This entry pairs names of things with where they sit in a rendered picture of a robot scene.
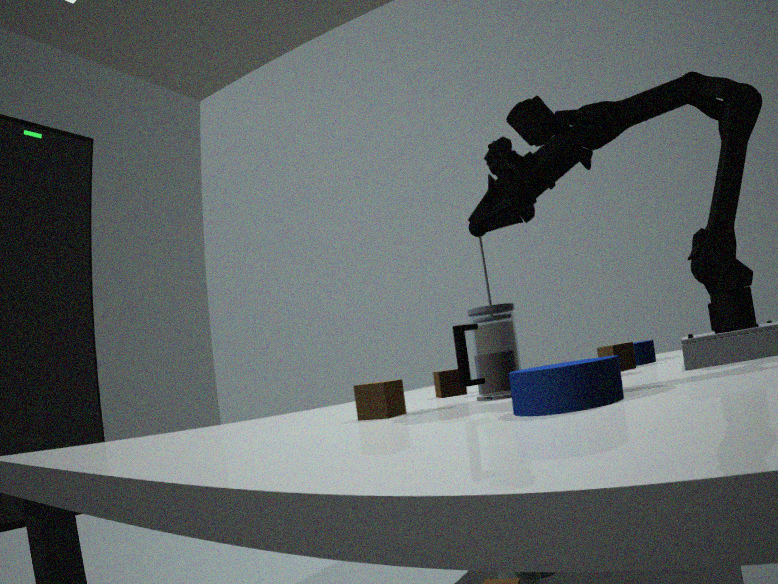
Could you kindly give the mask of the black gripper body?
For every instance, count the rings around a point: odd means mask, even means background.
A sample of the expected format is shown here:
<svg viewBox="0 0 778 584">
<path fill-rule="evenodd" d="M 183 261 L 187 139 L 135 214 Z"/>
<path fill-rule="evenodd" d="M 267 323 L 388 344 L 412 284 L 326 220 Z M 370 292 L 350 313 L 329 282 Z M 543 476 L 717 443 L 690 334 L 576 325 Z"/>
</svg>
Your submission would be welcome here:
<svg viewBox="0 0 778 584">
<path fill-rule="evenodd" d="M 515 202 L 516 208 L 513 209 L 526 223 L 535 217 L 536 198 L 548 188 L 554 188 L 555 182 L 560 179 L 541 153 L 530 153 L 529 160 L 518 172 L 506 159 L 498 159 L 489 166 L 491 173 L 497 177 L 496 181 Z"/>
</svg>

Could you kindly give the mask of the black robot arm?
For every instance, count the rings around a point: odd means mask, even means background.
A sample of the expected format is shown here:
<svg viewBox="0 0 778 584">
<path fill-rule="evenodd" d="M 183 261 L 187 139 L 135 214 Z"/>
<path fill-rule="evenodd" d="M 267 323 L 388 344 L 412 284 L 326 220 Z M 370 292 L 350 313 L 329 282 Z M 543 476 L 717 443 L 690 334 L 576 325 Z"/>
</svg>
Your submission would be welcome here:
<svg viewBox="0 0 778 584">
<path fill-rule="evenodd" d="M 689 72 L 627 99 L 600 101 L 555 114 L 535 96 L 520 101 L 506 122 L 528 145 L 543 145 L 537 151 L 562 177 L 578 162 L 590 170 L 593 150 L 634 124 L 685 104 L 718 120 L 721 137 L 708 224 L 694 234 L 688 257 L 692 259 L 691 272 L 710 295 L 709 318 L 715 334 L 756 328 L 750 287 L 753 271 L 736 259 L 734 221 L 747 144 L 762 106 L 757 89 L 728 78 Z"/>
</svg>

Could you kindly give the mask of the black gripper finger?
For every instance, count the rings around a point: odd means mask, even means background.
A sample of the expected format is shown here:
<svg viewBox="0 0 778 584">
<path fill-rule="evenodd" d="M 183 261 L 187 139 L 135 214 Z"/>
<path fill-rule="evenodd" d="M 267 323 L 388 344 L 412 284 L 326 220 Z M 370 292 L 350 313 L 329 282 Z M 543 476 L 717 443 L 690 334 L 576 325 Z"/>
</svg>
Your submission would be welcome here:
<svg viewBox="0 0 778 584">
<path fill-rule="evenodd" d="M 502 189 L 501 185 L 488 175 L 488 190 L 478 206 L 469 217 L 469 222 L 474 225 L 478 222 L 493 218 L 503 212 L 516 208 L 515 202 Z"/>
<path fill-rule="evenodd" d="M 493 218 L 488 218 L 485 221 L 487 223 L 486 232 L 523 222 L 522 218 L 513 208 Z"/>
</svg>

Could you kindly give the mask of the brown cube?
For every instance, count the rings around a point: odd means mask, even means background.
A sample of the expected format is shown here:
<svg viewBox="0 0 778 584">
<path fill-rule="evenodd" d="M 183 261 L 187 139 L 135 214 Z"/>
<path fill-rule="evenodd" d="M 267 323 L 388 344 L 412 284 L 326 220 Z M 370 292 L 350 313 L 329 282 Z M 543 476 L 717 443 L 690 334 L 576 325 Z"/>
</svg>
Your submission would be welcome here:
<svg viewBox="0 0 778 584">
<path fill-rule="evenodd" d="M 466 395 L 466 387 L 461 387 L 458 369 L 433 372 L 436 397 L 446 398 Z"/>
<path fill-rule="evenodd" d="M 356 385 L 353 389 L 358 421 L 407 414 L 402 379 Z"/>
<path fill-rule="evenodd" d="M 633 342 L 620 343 L 597 348 L 598 358 L 619 355 L 621 372 L 636 368 Z"/>
<path fill-rule="evenodd" d="M 518 578 L 510 578 L 510 579 L 484 579 L 482 584 L 520 584 L 521 579 Z"/>
</svg>

